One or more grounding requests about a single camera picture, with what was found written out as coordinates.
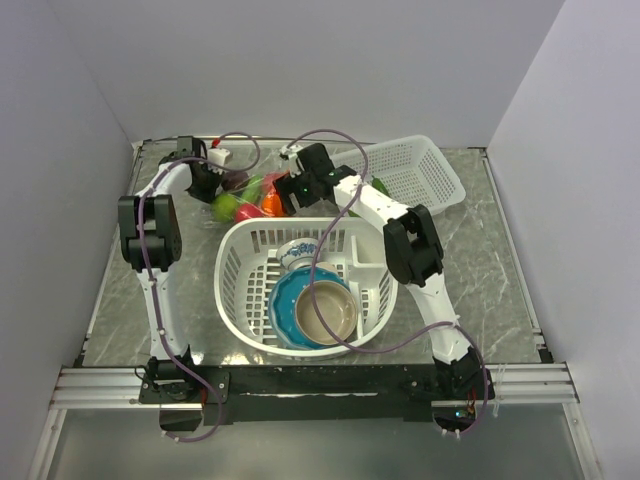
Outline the dark red fake apple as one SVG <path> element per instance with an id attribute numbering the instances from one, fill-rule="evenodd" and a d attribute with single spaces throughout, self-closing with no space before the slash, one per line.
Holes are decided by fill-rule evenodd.
<path id="1" fill-rule="evenodd" d="M 222 176 L 221 187 L 225 192 L 243 190 L 249 183 L 246 172 L 225 172 Z"/>

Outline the green fake apple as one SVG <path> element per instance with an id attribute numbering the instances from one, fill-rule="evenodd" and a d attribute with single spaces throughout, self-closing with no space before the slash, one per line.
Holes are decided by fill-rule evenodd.
<path id="1" fill-rule="evenodd" d="M 234 220 L 239 200 L 229 193 L 219 194 L 211 203 L 212 217 L 216 222 L 229 223 Z"/>

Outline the clear orange zip top bag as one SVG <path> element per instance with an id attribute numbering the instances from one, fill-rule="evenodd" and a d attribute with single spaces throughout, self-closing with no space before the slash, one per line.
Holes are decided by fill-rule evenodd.
<path id="1" fill-rule="evenodd" d="M 238 224 L 254 218 L 287 217 L 274 185 L 283 175 L 283 172 L 265 175 L 224 173 L 219 191 L 210 204 L 212 220 L 221 224 Z"/>

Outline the pink red fake peach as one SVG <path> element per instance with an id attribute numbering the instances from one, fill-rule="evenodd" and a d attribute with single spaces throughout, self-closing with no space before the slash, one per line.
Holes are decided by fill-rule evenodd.
<path id="1" fill-rule="evenodd" d="M 275 189 L 274 182 L 286 175 L 287 175 L 286 172 L 273 172 L 265 175 L 261 184 L 263 194 L 267 195 L 272 190 L 274 190 Z"/>

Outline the orange fake tangerine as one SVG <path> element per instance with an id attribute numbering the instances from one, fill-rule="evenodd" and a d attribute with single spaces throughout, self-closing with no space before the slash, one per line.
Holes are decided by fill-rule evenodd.
<path id="1" fill-rule="evenodd" d="M 276 191 L 271 191 L 266 194 L 262 200 L 261 209 L 268 217 L 280 218 L 287 216 Z"/>

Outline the green fake chili pepper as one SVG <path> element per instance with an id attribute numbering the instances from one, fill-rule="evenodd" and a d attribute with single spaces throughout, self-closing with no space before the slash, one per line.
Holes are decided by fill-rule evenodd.
<path id="1" fill-rule="evenodd" d="M 389 197 L 389 191 L 387 190 L 386 186 L 384 185 L 384 183 L 376 177 L 373 177 L 371 180 L 371 185 L 373 188 L 375 188 L 377 191 L 379 191 L 380 193 L 382 193 L 383 195 Z"/>

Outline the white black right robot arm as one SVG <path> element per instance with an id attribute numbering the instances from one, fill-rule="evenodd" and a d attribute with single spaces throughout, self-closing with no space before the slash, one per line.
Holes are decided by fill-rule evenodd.
<path id="1" fill-rule="evenodd" d="M 427 207 L 407 206 L 376 190 L 365 181 L 367 167 L 358 174 L 348 166 L 335 166 L 321 143 L 306 147 L 290 143 L 280 156 L 288 163 L 287 172 L 274 185 L 288 214 L 295 213 L 296 206 L 327 200 L 340 208 L 339 217 L 352 211 L 382 234 L 387 269 L 407 288 L 425 323 L 397 347 L 427 333 L 442 394 L 453 399 L 477 394 L 486 399 L 485 362 L 460 326 L 449 298 L 444 249 Z"/>

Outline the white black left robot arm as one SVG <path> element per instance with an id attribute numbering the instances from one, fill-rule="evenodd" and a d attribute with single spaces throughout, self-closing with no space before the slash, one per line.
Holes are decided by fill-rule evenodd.
<path id="1" fill-rule="evenodd" d="M 151 338 L 142 387 L 160 400 L 186 402 L 206 386 L 194 371 L 191 348 L 177 311 L 175 267 L 182 238 L 175 198 L 183 193 L 211 202 L 221 184 L 227 151 L 182 136 L 160 160 L 151 180 L 117 204 L 121 254 L 141 286 Z"/>

